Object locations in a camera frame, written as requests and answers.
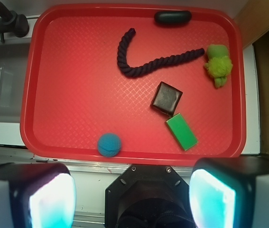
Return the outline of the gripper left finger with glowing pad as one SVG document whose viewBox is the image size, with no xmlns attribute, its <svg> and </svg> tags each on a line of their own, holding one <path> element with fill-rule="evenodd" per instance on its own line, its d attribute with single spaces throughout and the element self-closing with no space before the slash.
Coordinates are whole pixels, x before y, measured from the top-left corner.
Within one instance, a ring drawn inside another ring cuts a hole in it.
<svg viewBox="0 0 269 228">
<path fill-rule="evenodd" d="M 70 228 L 75 206 L 64 164 L 0 164 L 0 228 Z"/>
</svg>

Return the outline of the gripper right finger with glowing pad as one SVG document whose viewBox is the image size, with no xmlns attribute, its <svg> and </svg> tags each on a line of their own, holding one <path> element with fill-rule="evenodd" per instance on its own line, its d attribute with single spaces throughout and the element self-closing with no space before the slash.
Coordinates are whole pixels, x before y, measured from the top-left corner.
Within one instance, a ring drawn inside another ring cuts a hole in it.
<svg viewBox="0 0 269 228">
<path fill-rule="evenodd" d="M 189 201 L 198 228 L 269 228 L 269 156 L 199 159 Z"/>
</svg>

